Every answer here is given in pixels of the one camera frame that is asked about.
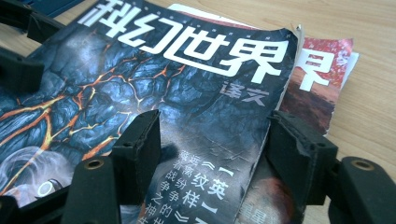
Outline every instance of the red magazine cover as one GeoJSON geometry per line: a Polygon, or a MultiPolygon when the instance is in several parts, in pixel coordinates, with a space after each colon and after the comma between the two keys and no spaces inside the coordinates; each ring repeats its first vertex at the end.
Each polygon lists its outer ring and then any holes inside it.
{"type": "Polygon", "coordinates": [[[326,134],[352,46],[352,39],[306,37],[279,110],[298,116],[318,132],[326,134]]]}

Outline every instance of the screw hole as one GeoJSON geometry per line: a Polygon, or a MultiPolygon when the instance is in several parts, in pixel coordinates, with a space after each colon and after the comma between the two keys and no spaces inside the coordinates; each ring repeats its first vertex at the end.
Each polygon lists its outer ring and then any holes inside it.
{"type": "Polygon", "coordinates": [[[374,166],[367,161],[352,161],[352,165],[354,165],[355,167],[357,167],[361,170],[365,170],[365,171],[374,170],[374,166]]]}
{"type": "Polygon", "coordinates": [[[105,162],[102,160],[90,161],[90,162],[85,163],[85,169],[94,170],[94,169],[97,169],[97,168],[103,166],[103,164],[105,164],[105,162]]]}

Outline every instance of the table surface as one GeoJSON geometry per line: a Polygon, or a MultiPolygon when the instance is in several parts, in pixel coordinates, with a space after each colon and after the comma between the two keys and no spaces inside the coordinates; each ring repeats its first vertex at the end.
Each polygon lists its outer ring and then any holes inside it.
{"type": "MultiPolygon", "coordinates": [[[[93,4],[87,0],[56,20],[69,23],[93,4]]],[[[343,88],[328,138],[338,159],[358,156],[381,165],[396,180],[396,1],[394,0],[150,0],[180,3],[265,30],[302,24],[308,37],[354,38],[360,54],[343,88]]],[[[28,55],[39,44],[0,24],[0,46],[28,55]]],[[[304,223],[329,223],[324,206],[309,206],[304,223]]]]}

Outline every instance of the blue magazine cover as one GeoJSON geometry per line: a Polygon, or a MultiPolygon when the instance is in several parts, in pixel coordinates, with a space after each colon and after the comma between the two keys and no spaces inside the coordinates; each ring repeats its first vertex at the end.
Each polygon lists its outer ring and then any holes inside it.
{"type": "Polygon", "coordinates": [[[38,92],[0,89],[0,194],[24,206],[69,185],[80,161],[107,155],[138,114],[159,109],[161,161],[123,221],[233,223],[296,49],[287,29],[99,1],[30,56],[45,65],[38,92]]]}

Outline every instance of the science fiction magazine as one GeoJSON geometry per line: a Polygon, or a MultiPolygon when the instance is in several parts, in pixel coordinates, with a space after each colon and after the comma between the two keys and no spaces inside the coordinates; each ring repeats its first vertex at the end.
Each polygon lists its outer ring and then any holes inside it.
{"type": "Polygon", "coordinates": [[[38,92],[1,87],[0,194],[24,206],[69,185],[80,161],[107,155],[138,114],[159,109],[161,161],[123,222],[233,223],[296,49],[287,29],[99,1],[29,56],[45,65],[38,92]]]}

